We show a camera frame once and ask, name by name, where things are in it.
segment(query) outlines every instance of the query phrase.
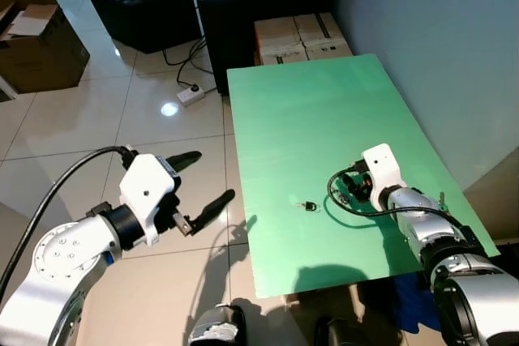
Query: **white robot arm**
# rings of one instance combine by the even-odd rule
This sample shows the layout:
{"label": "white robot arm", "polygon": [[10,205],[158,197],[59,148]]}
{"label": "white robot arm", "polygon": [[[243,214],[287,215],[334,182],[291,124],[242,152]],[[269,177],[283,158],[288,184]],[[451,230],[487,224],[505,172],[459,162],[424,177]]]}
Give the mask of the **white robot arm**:
{"label": "white robot arm", "polygon": [[[332,190],[337,178],[360,203],[369,199],[377,212],[347,207]],[[390,215],[397,223],[430,280],[447,344],[519,344],[519,281],[490,262],[469,226],[406,185],[387,144],[366,150],[362,160],[334,175],[328,194],[348,212]]]}
{"label": "white robot arm", "polygon": [[234,197],[233,190],[226,191],[191,221],[177,210],[180,201],[175,193],[181,181],[173,166],[185,168],[201,154],[164,160],[130,149],[128,153],[131,161],[120,184],[119,207],[102,203],[86,218],[62,224],[38,242],[27,277],[0,313],[0,345],[67,345],[81,320],[88,291],[123,250],[142,242],[150,246],[175,226],[184,236],[193,235]]}

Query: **green board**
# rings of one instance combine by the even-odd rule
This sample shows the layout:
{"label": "green board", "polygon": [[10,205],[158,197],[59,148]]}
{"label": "green board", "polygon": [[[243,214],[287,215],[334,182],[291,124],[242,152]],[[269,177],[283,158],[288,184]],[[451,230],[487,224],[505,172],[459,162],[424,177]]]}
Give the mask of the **green board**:
{"label": "green board", "polygon": [[[380,143],[389,144],[409,186],[436,199],[443,191],[450,212],[487,254],[498,254],[376,56],[228,76],[257,297],[420,269],[389,217],[354,216],[326,200],[332,174]],[[320,212],[295,206],[307,200]]]}

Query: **black speaker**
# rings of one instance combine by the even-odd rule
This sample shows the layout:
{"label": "black speaker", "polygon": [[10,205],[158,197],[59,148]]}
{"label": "black speaker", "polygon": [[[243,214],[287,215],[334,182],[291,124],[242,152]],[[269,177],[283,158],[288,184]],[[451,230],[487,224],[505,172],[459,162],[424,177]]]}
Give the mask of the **black speaker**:
{"label": "black speaker", "polygon": [[91,0],[109,35],[143,53],[201,37],[194,0]]}

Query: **power strip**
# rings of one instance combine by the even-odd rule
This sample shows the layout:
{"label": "power strip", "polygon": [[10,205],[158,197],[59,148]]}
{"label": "power strip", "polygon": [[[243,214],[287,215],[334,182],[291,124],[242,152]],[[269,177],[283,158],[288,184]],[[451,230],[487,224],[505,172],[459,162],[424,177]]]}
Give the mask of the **power strip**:
{"label": "power strip", "polygon": [[184,89],[182,92],[177,94],[178,99],[182,102],[184,107],[187,107],[191,103],[202,99],[205,96],[204,91],[198,85],[194,84],[190,88]]}

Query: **open cardboard box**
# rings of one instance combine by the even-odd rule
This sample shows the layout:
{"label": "open cardboard box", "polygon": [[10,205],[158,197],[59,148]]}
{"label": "open cardboard box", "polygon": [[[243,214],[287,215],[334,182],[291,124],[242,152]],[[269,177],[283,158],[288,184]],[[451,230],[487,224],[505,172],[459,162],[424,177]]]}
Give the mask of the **open cardboard box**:
{"label": "open cardboard box", "polygon": [[0,0],[0,75],[18,93],[75,87],[89,58],[56,0]]}

